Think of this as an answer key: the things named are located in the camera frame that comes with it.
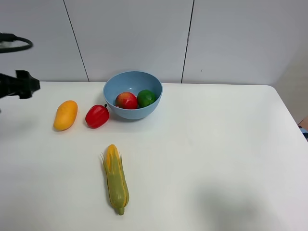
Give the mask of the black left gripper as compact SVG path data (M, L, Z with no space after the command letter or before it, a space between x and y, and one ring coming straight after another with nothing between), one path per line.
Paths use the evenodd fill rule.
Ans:
M40 89L40 81L33 78L28 71L16 70L16 77L0 74L0 98L19 96L29 99Z

